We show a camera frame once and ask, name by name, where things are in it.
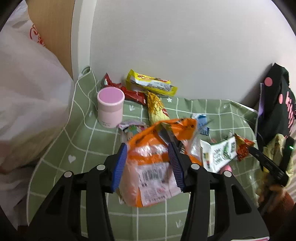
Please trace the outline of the yellow-green trash bag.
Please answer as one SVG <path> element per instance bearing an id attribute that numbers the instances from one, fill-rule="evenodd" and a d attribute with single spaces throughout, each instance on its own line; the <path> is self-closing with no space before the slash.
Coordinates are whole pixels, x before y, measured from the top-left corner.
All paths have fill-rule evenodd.
<path id="1" fill-rule="evenodd" d="M 269 159 L 271 159 L 278 167 L 280 165 L 280 162 L 282 160 L 282 151 L 285 146 L 285 141 L 287 138 L 283 136 L 282 134 L 278 133 L 276 136 L 263 148 L 263 154 L 266 155 Z M 293 179 L 294 175 L 294 167 L 293 167 L 293 160 L 292 155 L 290 157 L 290 162 L 288 164 L 286 173 L 288 175 L 288 183 L 286 186 L 280 186 L 280 188 L 286 188 L 288 187 Z M 263 171 L 260 174 L 260 187 L 257 189 L 257 195 L 260 196 L 260 201 L 262 202 L 264 197 L 268 194 L 268 186 L 271 187 L 271 185 L 276 185 L 274 178 L 270 176 L 269 171 L 263 167 Z"/>

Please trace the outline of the pink candy wrapper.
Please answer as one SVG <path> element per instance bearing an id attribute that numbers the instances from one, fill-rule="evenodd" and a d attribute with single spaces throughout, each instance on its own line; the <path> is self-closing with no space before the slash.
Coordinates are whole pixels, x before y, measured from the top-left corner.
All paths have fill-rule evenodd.
<path id="1" fill-rule="evenodd" d="M 138 120 L 126 120 L 118 125 L 121 142 L 128 142 L 133 136 L 148 128 L 146 123 Z"/>

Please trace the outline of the pink toy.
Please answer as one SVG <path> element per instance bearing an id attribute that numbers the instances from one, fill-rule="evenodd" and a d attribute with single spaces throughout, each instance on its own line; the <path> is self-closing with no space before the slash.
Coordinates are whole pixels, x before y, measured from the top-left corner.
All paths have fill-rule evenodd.
<path id="1" fill-rule="evenodd" d="M 224 167 L 222 167 L 219 171 L 220 174 L 222 174 L 223 172 L 225 171 L 229 171 L 229 172 L 232 172 L 232 168 L 230 165 L 225 165 Z"/>

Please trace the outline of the wooden shelf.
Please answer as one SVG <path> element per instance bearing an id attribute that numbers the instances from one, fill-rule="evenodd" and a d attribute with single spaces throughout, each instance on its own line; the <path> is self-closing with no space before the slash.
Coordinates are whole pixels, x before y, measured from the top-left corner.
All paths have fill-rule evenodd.
<path id="1" fill-rule="evenodd" d="M 30 19 L 35 24 L 45 46 L 58 58 L 70 76 L 73 76 L 71 61 L 71 29 L 74 0 L 29 0 L 26 1 Z"/>

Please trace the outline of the green white milk carton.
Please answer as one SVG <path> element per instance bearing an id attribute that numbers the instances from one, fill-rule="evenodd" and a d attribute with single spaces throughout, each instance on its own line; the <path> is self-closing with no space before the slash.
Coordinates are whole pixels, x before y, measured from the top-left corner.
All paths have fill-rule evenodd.
<path id="1" fill-rule="evenodd" d="M 200 141 L 203 167 L 212 173 L 218 173 L 236 156 L 236 139 L 234 136 L 218 144 Z"/>

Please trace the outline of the yellow snack wrapper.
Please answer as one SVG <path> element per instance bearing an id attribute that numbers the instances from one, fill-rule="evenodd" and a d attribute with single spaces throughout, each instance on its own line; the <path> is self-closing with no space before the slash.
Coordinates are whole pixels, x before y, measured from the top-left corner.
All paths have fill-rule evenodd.
<path id="1" fill-rule="evenodd" d="M 149 91 L 163 96 L 174 96 L 178 90 L 177 87 L 171 84 L 170 80 L 139 74 L 132 69 L 127 75 L 125 84 L 128 90 L 139 92 Z"/>

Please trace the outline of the black pink kitty bag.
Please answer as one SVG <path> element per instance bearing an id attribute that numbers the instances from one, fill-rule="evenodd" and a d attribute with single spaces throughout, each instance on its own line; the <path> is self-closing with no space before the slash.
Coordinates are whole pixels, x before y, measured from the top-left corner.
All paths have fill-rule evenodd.
<path id="1" fill-rule="evenodd" d="M 273 64 L 260 84 L 257 117 L 257 144 L 262 151 L 277 134 L 291 135 L 295 122 L 295 95 L 290 89 L 288 71 Z"/>

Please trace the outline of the red gold snack wrapper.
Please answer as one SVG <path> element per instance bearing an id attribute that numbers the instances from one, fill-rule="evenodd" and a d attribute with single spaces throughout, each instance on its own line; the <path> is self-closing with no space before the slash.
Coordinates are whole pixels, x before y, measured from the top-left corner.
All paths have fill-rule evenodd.
<path id="1" fill-rule="evenodd" d="M 238 161 L 242 161 L 249 155 L 249 148 L 254 146 L 254 142 L 243 138 L 236 133 L 234 134 L 236 141 L 236 154 Z"/>

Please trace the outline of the pink cylindrical jar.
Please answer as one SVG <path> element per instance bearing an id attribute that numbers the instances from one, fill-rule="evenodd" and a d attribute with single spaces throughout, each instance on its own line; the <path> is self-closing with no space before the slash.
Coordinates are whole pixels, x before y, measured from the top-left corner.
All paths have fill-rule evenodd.
<path id="1" fill-rule="evenodd" d="M 98 121 L 105 128 L 115 128 L 122 122 L 125 95 L 115 87 L 102 88 L 97 94 Z"/>

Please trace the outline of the white plastic bag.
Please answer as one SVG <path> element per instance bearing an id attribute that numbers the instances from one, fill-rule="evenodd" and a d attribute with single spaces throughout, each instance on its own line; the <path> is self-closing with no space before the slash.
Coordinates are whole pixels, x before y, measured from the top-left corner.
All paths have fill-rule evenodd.
<path id="1" fill-rule="evenodd" d="M 20 2 L 1 30 L 1 208 L 13 227 L 26 222 L 29 163 L 65 125 L 73 91 Z"/>

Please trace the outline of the blue white paper wrapper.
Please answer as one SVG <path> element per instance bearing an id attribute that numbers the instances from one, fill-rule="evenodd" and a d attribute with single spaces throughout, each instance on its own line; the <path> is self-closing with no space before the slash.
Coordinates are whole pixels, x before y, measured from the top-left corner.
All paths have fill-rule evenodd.
<path id="1" fill-rule="evenodd" d="M 210 128 L 208 127 L 207 116 L 205 114 L 193 113 L 191 118 L 197 121 L 198 132 L 201 135 L 208 136 Z"/>

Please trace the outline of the green grid table cloth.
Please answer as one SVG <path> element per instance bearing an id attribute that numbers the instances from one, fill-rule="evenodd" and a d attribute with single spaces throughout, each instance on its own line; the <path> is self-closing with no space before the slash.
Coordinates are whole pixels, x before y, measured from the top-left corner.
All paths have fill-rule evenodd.
<path id="1" fill-rule="evenodd" d="M 30 180 L 27 220 L 31 221 L 55 183 L 66 171 L 75 174 L 91 170 L 116 153 L 121 144 L 117 128 L 105 128 L 97 120 L 97 92 L 100 81 L 85 68 L 75 84 L 70 118 L 41 157 Z M 220 142 L 230 133 L 255 140 L 257 112 L 231 100 L 163 97 L 170 118 L 189 118 L 193 113 L 209 119 L 205 141 Z M 181 193 L 159 204 L 135 208 L 117 194 L 106 197 L 116 240 L 179 240 L 185 224 L 189 194 Z"/>

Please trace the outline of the orange snack bag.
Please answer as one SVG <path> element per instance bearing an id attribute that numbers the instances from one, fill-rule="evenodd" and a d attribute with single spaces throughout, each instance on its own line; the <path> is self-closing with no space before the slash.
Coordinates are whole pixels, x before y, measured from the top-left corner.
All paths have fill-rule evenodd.
<path id="1" fill-rule="evenodd" d="M 180 152 L 187 154 L 197 127 L 197 120 L 192 118 L 159 121 L 127 142 L 119 194 L 128 206 L 151 206 L 181 193 L 170 165 L 168 145 L 176 141 Z"/>

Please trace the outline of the yellow red chip packet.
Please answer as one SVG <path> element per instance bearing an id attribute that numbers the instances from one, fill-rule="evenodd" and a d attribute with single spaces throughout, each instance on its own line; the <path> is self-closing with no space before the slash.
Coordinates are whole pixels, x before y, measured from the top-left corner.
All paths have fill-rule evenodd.
<path id="1" fill-rule="evenodd" d="M 160 98 L 152 92 L 147 93 L 147 107 L 151 125 L 159 121 L 167 121 L 170 119 L 164 104 Z"/>

